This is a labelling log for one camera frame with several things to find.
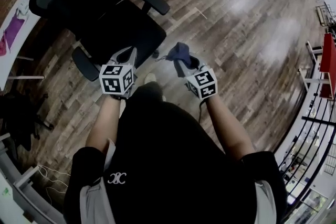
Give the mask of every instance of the cable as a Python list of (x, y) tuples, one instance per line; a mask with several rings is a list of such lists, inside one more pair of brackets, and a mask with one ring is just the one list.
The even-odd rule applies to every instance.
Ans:
[(47, 190), (48, 188), (51, 188), (51, 189), (57, 191), (58, 193), (64, 193), (64, 194), (65, 194), (65, 192), (64, 192), (64, 191), (58, 191), (57, 189), (52, 188), (52, 187), (46, 187), (46, 193), (47, 193), (47, 195), (48, 195), (48, 197), (49, 197), (50, 205), (52, 206), (53, 201), (52, 201), (51, 197), (49, 196), (49, 193), (48, 193), (48, 190)]
[[(49, 167), (47, 167), (47, 166), (44, 166), (44, 165), (38, 165), (38, 167), (39, 167), (40, 169), (42, 168), (42, 169), (44, 169), (44, 171), (46, 171), (46, 175), (44, 175), (44, 174), (42, 174), (42, 172), (41, 172), (40, 169), (38, 170), (38, 172), (42, 175), (42, 177), (48, 179), (50, 182), (61, 182), (62, 184), (66, 185), (66, 186), (68, 187), (68, 185), (65, 184), (65, 183), (64, 183), (63, 181), (61, 181), (61, 180), (51, 180), (50, 178), (48, 178), (48, 177), (47, 177), (47, 176), (48, 176), (48, 171), (47, 171), (47, 169), (50, 170), (50, 171), (57, 172), (57, 173), (62, 174), (62, 175), (68, 175), (68, 176), (70, 176), (70, 174), (68, 174), (68, 173), (63, 173), (63, 172), (59, 172), (59, 171), (57, 171), (57, 170), (51, 169), (51, 168), (49, 168)], [(50, 200), (50, 205), (52, 205), (53, 201), (52, 201), (52, 199), (51, 199), (51, 197), (50, 197), (50, 195), (49, 195), (48, 188), (51, 188), (51, 189), (57, 191), (58, 193), (63, 193), (63, 194), (65, 194), (64, 191), (58, 191), (57, 189), (55, 189), (55, 188), (53, 188), (53, 187), (46, 187), (46, 193), (47, 193), (48, 198), (49, 198), (49, 200)]]
[(57, 172), (57, 173), (59, 173), (59, 174), (63, 174), (63, 175), (68, 175), (68, 176), (71, 176), (70, 174), (68, 174), (68, 173), (62, 173), (62, 172), (59, 172), (59, 171), (57, 171), (57, 170), (54, 170), (54, 169), (51, 169), (51, 168), (49, 168), (49, 167), (47, 167), (47, 166), (44, 166), (44, 165), (38, 165), (39, 167), (44, 167), (44, 168), (47, 168), (48, 170), (51, 170), (51, 171), (54, 171), (54, 172)]
[(46, 175), (42, 174), (42, 172), (41, 172), (40, 169), (38, 170), (39, 173), (42, 175), (42, 177), (48, 179), (50, 182), (61, 182), (62, 184), (66, 185), (66, 186), (68, 187), (68, 185), (65, 184), (65, 183), (64, 183), (63, 181), (61, 181), (61, 180), (51, 180), (50, 178), (48, 178), (48, 177), (47, 177), (47, 176), (48, 176), (48, 172), (47, 172), (47, 170), (46, 170), (45, 168), (43, 168), (43, 169), (46, 171)]

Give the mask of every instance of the window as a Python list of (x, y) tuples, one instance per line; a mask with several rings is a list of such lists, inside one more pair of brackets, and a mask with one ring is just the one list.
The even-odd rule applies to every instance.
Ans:
[[(295, 194), (288, 196), (288, 203), (295, 201)], [(307, 194), (301, 200), (301, 205), (293, 211), (293, 214), (286, 221), (286, 224), (306, 224), (321, 210), (327, 202), (327, 198), (313, 190), (308, 190)]]
[(333, 175), (335, 172), (335, 168), (336, 168), (336, 144), (334, 143), (331, 145), (327, 158), (325, 159), (324, 171), (329, 175)]

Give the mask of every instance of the person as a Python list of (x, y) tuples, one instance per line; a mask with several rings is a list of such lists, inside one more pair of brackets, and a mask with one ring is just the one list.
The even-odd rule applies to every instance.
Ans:
[(218, 94), (206, 99), (219, 149), (153, 74), (126, 102), (107, 95), (73, 157), (67, 223), (281, 223), (287, 192)]

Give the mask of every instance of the metal railing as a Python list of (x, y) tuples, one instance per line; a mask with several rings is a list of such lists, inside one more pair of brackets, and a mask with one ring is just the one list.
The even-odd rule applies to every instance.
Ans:
[(325, 3), (322, 6), (317, 6), (316, 11), (322, 26), (331, 26), (336, 23), (335, 12), (331, 9), (329, 4)]
[[(281, 169), (283, 167), (284, 162), (288, 162), (288, 159), (291, 160), (289, 165), (288, 163), (286, 163), (287, 168), (285, 170), (282, 170), (281, 172), (282, 172), (282, 176), (284, 178), (286, 186), (288, 186), (288, 184), (293, 184), (294, 182), (294, 187), (290, 191), (288, 191), (288, 193), (289, 193), (289, 196), (291, 196), (292, 198), (295, 198), (295, 200), (292, 202), (291, 205), (288, 206), (284, 221), (288, 220), (292, 216), (293, 212), (300, 205), (305, 203), (307, 193), (309, 193), (308, 191), (310, 191), (310, 186), (312, 185), (313, 181), (315, 180), (322, 166), (325, 164), (326, 160), (328, 162), (328, 165), (332, 167), (334, 167), (336, 164), (336, 158), (333, 155), (332, 156), (330, 155), (330, 154), (335, 154), (335, 149), (336, 149), (335, 144), (333, 144), (333, 141), (336, 135), (336, 123), (332, 121), (333, 111), (334, 111), (334, 108), (336, 108), (335, 107), (336, 99), (328, 100), (328, 101), (325, 100), (325, 105), (321, 105), (323, 99), (318, 97), (320, 88), (321, 88), (321, 85), (318, 85), (317, 90), (314, 93), (314, 98), (311, 102), (311, 106), (309, 107), (309, 110), (308, 110), (308, 116), (302, 117), (302, 120), (304, 120), (304, 124), (300, 130), (300, 133), (293, 140), (293, 143), (290, 149), (287, 150), (287, 154), (285, 155), (283, 161), (279, 165), (279, 168)], [(311, 112), (313, 108), (315, 108), (316, 106), (317, 106), (316, 112), (313, 113), (314, 116), (312, 116)], [(320, 113), (323, 111), (321, 118), (319, 118), (318, 116), (319, 111)], [(329, 117), (327, 117), (328, 120), (324, 120), (324, 116), (327, 111), (330, 112), (330, 115)], [(309, 131), (305, 132), (304, 130), (305, 130), (305, 127), (308, 126), (308, 123), (310, 124)], [(311, 132), (313, 125), (314, 126), (317, 125), (317, 129)], [(325, 130), (323, 131), (323, 135), (319, 136), (319, 130), (322, 125), (323, 127), (325, 127)], [(310, 178), (305, 177), (307, 171), (309, 170), (314, 160), (316, 159), (316, 156), (318, 156), (318, 153), (320, 151), (323, 141), (327, 139), (326, 137), (328, 137), (326, 135), (327, 130), (332, 130), (332, 134), (328, 142), (327, 148), (325, 149), (323, 156), (321, 158), (319, 156), (320, 162), (318, 163), (315, 171), (310, 176)], [(310, 133), (312, 133), (313, 137), (310, 137), (310, 143), (308, 143), (307, 139)], [(295, 150), (296, 152), (293, 153), (292, 151), (296, 146), (299, 145), (298, 143), (299, 141), (302, 142), (302, 144), (300, 145), (299, 149), (297, 151)], [(313, 145), (314, 145), (315, 152), (311, 151)], [(305, 149), (303, 153), (300, 153), (304, 146), (308, 147), (307, 151)], [(296, 187), (300, 183), (301, 183), (301, 186), (303, 186), (302, 183), (304, 183), (305, 184), (304, 187), (302, 187), (302, 190), (300, 193), (296, 193), (296, 195), (293, 195), (293, 191), (296, 189)]]

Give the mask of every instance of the white table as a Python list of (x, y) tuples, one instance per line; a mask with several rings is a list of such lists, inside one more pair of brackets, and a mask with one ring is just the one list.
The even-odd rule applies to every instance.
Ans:
[(24, 211), (13, 199), (13, 189), (0, 171), (0, 216), (4, 223), (27, 224)]
[[(12, 9), (7, 14), (7, 17), (5, 18), (4, 22), (1, 25), (0, 28), (0, 38), (2, 37), (2, 34), (4, 33), (5, 29), (11, 22), (13, 16), (15, 15), (17, 7), (21, 3), (27, 3), (29, 0), (17, 0), (12, 7)], [(18, 53), (20, 52), (20, 49), (24, 42), (26, 41), (29, 33), (33, 29), (33, 27), (36, 25), (38, 20), (40, 19), (39, 16), (31, 13), (31, 11), (28, 11), (27, 15), (24, 17), (25, 22), (22, 25), (20, 31), (17, 33), (14, 42), (12, 44), (11, 50), (9, 51), (9, 48), (7, 47), (7, 54), (4, 56), (0, 56), (0, 89), (4, 90), (7, 79), (43, 79), (44, 76), (18, 76), (18, 77), (9, 77), (9, 73), (12, 69), (12, 66), (14, 64), (14, 61), (16, 58), (25, 59), (25, 60), (33, 60), (26, 57), (20, 57), (18, 56)]]

